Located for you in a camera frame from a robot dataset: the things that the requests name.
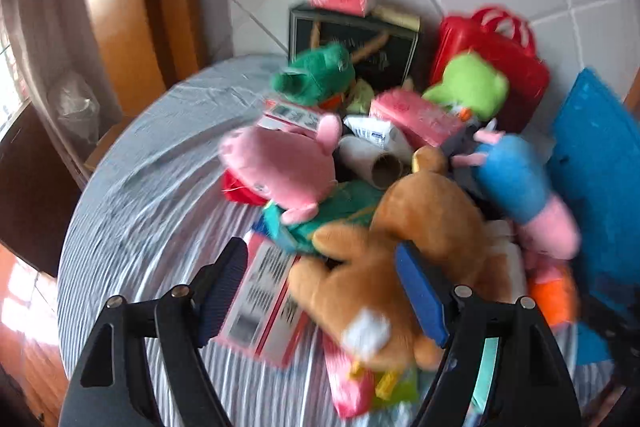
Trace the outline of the cardboard tape roll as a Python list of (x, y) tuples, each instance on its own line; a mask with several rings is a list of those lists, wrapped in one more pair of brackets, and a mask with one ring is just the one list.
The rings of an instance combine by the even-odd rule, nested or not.
[(404, 172), (404, 165), (396, 156), (355, 135), (343, 136), (337, 154), (358, 178), (378, 190), (387, 190)]

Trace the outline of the orange dress pig plush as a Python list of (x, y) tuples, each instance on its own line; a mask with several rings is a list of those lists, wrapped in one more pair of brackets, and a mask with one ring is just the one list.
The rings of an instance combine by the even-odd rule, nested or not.
[(552, 329), (577, 321), (579, 299), (566, 261), (530, 254), (525, 260), (525, 273), (528, 295)]

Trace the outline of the pink barcode tissue pack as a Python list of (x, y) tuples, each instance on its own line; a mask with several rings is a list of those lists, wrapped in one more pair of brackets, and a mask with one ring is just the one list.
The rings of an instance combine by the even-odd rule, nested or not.
[(306, 314), (288, 290), (288, 272), (299, 257), (282, 251), (256, 231), (247, 232), (243, 241), (247, 269), (215, 340), (284, 369), (307, 323)]

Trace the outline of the striped white tablecloth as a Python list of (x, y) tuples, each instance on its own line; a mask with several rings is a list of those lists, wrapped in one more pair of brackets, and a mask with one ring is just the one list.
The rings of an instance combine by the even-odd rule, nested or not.
[[(73, 372), (92, 326), (114, 295), (130, 303), (188, 283), (258, 210), (228, 202), (221, 137), (262, 113), (285, 57), (230, 58), (172, 87), (116, 140), (82, 192), (58, 269), (58, 335)], [(209, 343), (203, 363), (232, 424), (336, 426), (322, 337), (306, 326), (284, 369)]]

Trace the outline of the brown teddy bear plush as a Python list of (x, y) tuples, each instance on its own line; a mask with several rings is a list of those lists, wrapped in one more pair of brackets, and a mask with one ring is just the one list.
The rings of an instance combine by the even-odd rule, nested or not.
[(421, 147), (411, 173), (385, 192), (370, 225), (342, 220), (314, 231), (312, 245), (338, 267), (305, 257), (288, 272), (296, 303), (368, 369), (434, 371), (442, 359), (396, 273), (395, 251), (405, 241), (449, 282), (468, 285), (486, 300), (512, 299), (506, 255), (496, 251), (480, 210), (447, 171), (440, 150)]

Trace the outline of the blue dress pig plush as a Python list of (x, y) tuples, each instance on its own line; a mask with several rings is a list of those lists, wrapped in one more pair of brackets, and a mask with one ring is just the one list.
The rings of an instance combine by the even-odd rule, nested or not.
[(510, 218), (528, 251), (561, 261), (579, 251), (573, 213), (553, 190), (533, 145), (517, 134), (480, 129), (476, 149), (451, 157), (454, 168), (469, 168), (480, 191)]

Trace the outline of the blue plastic storage bin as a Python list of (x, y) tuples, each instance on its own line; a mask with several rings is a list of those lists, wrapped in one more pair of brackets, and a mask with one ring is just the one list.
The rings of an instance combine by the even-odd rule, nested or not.
[(639, 290), (639, 125), (583, 69), (552, 124), (548, 173), (582, 233), (583, 291), (625, 310)]

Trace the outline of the teal dress pig plush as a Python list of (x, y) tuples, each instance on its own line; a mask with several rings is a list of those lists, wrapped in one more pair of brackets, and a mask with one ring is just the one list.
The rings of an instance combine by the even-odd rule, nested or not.
[(384, 192), (361, 180), (340, 183), (331, 196), (319, 206), (318, 215), (297, 225), (282, 225), (283, 209), (273, 202), (262, 208), (262, 217), (254, 229), (262, 232), (273, 243), (289, 254), (313, 255), (319, 253), (311, 243), (314, 231), (333, 221), (344, 220), (351, 225), (368, 227)]

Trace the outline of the pink pig plush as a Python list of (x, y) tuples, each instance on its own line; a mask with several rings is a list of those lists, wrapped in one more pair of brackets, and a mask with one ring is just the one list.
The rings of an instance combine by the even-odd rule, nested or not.
[(316, 217), (337, 184), (333, 152), (342, 121), (326, 114), (314, 136), (252, 124), (227, 133), (218, 155), (224, 167), (247, 188), (283, 209), (282, 225)]

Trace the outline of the green frog plush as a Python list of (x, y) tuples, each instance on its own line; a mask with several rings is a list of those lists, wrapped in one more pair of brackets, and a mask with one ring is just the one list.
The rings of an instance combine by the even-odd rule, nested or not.
[(502, 109), (509, 93), (509, 81), (475, 52), (452, 58), (442, 79), (424, 91), (422, 98), (440, 106), (464, 108), (479, 120), (488, 121)]

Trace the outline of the red plastic handbag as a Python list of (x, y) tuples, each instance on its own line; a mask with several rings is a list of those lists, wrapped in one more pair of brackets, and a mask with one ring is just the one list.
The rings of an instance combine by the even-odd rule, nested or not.
[(433, 86), (442, 80), (450, 60), (466, 51), (480, 54), (506, 76), (509, 94), (498, 113), (498, 125), (507, 132), (523, 131), (550, 81), (548, 68), (537, 55), (529, 22), (499, 5), (484, 6), (471, 15), (444, 17), (428, 83)]

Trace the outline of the black framed box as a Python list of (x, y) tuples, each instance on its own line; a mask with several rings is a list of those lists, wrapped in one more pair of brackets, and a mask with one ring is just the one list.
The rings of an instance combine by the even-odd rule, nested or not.
[(374, 91), (400, 87), (410, 74), (420, 31), (368, 15), (359, 17), (313, 8), (307, 3), (288, 11), (288, 59), (311, 48), (339, 42), (356, 55), (355, 72)]

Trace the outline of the green crocodile plush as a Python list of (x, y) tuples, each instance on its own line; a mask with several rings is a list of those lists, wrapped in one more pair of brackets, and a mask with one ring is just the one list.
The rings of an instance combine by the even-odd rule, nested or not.
[(271, 78), (271, 88), (292, 103), (316, 106), (345, 93), (355, 76), (349, 50), (332, 42), (297, 55)]

